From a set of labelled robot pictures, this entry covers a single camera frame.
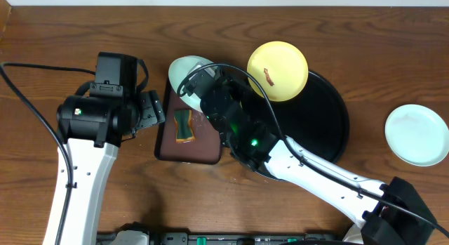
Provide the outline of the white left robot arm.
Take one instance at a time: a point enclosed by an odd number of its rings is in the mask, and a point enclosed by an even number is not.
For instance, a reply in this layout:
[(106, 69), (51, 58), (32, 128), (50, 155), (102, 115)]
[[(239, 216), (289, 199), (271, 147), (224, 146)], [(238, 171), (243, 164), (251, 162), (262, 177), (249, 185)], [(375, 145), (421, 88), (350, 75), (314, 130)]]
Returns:
[(164, 121), (156, 91), (88, 81), (57, 111), (58, 176), (43, 242), (94, 244), (107, 179), (123, 141)]

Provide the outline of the pale green plate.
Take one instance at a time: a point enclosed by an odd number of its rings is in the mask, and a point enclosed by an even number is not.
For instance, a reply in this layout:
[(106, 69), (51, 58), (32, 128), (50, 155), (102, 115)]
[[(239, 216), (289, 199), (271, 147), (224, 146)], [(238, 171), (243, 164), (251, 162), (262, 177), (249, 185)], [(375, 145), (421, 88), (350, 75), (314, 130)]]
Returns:
[(433, 166), (448, 156), (448, 125), (428, 107), (397, 107), (385, 121), (384, 134), (391, 151), (408, 164)]

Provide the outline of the yellow plate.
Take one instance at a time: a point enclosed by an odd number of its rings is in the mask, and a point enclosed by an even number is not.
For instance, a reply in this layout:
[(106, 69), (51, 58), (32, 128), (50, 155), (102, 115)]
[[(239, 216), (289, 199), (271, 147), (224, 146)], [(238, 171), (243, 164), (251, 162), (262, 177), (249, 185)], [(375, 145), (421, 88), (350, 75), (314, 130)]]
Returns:
[(247, 72), (274, 102), (297, 96), (308, 80), (309, 68), (302, 52), (284, 41), (270, 41), (250, 56)]

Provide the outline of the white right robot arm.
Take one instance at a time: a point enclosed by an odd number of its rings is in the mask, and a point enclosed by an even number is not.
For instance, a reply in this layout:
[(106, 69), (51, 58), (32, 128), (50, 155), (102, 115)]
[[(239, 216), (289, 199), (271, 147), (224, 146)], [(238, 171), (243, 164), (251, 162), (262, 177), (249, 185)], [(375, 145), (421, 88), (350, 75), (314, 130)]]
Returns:
[(249, 91), (248, 84), (224, 77), (200, 87), (201, 110), (225, 137), (233, 157), (334, 206), (354, 222), (364, 244), (426, 244), (440, 228), (409, 182), (360, 177), (312, 154), (280, 126), (270, 129), (246, 114), (240, 101)]

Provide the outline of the light blue plate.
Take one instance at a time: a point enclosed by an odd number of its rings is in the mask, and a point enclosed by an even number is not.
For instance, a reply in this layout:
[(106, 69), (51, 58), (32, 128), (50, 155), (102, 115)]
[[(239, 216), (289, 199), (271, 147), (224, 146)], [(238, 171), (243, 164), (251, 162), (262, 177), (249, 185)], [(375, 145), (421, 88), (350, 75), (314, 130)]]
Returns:
[[(177, 88), (181, 84), (182, 80), (194, 69), (198, 68), (198, 63), (200, 66), (211, 64), (212, 61), (197, 55), (188, 55), (174, 60), (168, 69), (168, 78), (170, 84), (177, 93)], [(198, 112), (202, 112), (200, 108), (201, 99), (196, 95), (191, 96), (184, 95), (180, 98), (186, 105), (195, 109)]]

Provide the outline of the green orange sponge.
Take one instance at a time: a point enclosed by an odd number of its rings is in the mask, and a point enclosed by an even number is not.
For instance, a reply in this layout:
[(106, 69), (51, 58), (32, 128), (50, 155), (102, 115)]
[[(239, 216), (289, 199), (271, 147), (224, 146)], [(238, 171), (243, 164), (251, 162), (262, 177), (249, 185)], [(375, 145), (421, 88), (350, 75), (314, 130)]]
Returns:
[(192, 115), (193, 112), (191, 110), (174, 111), (176, 143), (187, 143), (195, 139), (192, 128)]

